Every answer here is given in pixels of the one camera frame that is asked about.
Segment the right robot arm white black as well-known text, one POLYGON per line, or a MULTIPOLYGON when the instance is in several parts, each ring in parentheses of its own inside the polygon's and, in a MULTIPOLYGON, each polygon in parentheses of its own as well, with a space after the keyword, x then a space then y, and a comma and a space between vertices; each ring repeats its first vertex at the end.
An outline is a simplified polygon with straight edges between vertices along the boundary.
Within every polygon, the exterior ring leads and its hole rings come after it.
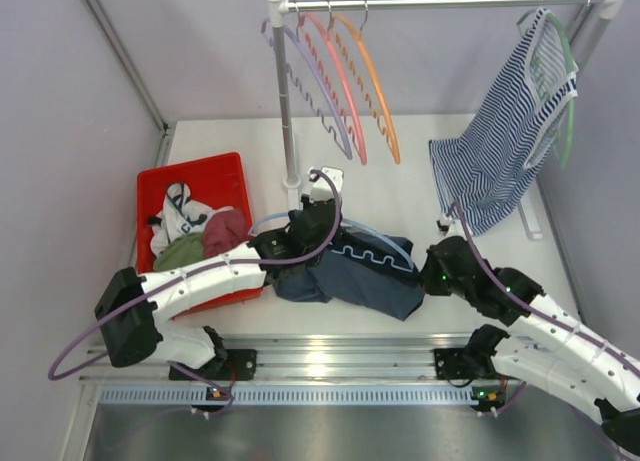
POLYGON ((504 375, 558 398, 639 453, 639 362, 565 311, 514 268, 491 268, 462 236, 427 250, 425 291, 457 296, 484 319, 463 358, 478 378, 504 375))

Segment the light blue hanger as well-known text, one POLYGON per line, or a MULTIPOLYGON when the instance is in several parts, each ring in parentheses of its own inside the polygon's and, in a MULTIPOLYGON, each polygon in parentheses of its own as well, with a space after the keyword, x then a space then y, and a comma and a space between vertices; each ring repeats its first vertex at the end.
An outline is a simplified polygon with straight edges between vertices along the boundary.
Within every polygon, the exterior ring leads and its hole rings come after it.
MULTIPOLYGON (((249 228, 248 234, 251 236, 255 236, 258 234, 258 228, 261 225, 273 220, 287 218, 287 217, 288 217, 287 212, 280 212, 280 213, 275 213, 275 214, 265 216, 262 219, 254 222, 254 224, 249 228)), ((367 233, 368 235, 375 237, 381 243, 384 243, 386 246, 388 246, 393 251, 395 251, 405 261, 405 263, 407 264, 407 267, 397 266, 395 262, 392 262, 391 266, 394 269, 398 269, 404 272, 410 272, 413 268, 416 267, 416 264, 412 260, 410 254, 405 249, 403 249, 400 245, 398 245, 395 241, 393 241, 390 237, 384 235, 383 233, 380 233, 374 228, 371 228, 367 225, 364 225, 362 223, 356 222, 348 218, 342 218, 342 222, 345 226, 355 227, 359 229, 361 232, 367 233)))

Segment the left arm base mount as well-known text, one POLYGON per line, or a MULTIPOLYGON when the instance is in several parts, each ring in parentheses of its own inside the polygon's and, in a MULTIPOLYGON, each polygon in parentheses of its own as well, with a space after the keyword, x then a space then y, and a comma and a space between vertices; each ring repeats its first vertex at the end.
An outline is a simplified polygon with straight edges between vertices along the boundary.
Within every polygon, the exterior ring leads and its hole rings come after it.
POLYGON ((257 369, 257 351, 254 349, 228 349, 227 358, 217 356, 198 369, 180 367, 211 381, 250 381, 254 379, 257 369))

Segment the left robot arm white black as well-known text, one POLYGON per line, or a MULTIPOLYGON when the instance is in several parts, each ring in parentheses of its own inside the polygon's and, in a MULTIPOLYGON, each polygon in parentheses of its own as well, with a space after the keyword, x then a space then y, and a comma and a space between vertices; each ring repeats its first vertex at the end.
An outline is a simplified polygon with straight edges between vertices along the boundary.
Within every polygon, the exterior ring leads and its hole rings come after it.
POLYGON ((162 272, 119 270, 94 310, 111 365, 124 368, 155 359, 217 377, 226 365, 219 335, 209 326, 183 326, 176 316, 227 295, 261 289, 317 263, 340 219, 338 202, 312 202, 290 212, 285 227, 221 255, 162 272))

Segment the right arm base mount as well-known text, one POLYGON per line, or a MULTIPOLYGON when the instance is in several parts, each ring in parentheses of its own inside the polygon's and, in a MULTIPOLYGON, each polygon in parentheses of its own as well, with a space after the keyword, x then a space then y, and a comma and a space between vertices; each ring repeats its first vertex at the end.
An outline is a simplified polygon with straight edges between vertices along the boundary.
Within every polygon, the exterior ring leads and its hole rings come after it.
POLYGON ((493 364, 497 346, 510 335, 493 325, 483 325, 470 336, 462 348, 433 350, 436 378, 454 387, 464 388, 476 380, 497 380, 501 377, 493 364))

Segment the red plastic bin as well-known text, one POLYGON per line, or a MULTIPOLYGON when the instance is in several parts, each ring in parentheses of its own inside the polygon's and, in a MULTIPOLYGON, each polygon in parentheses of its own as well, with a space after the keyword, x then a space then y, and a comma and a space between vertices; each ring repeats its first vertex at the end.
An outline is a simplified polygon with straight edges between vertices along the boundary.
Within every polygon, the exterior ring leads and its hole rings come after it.
POLYGON ((142 171, 136 187, 137 269, 141 273, 150 272, 154 261, 148 220, 161 211, 166 188, 174 182, 186 183, 194 199, 208 206, 241 210, 246 223, 253 224, 245 173, 237 152, 142 171))

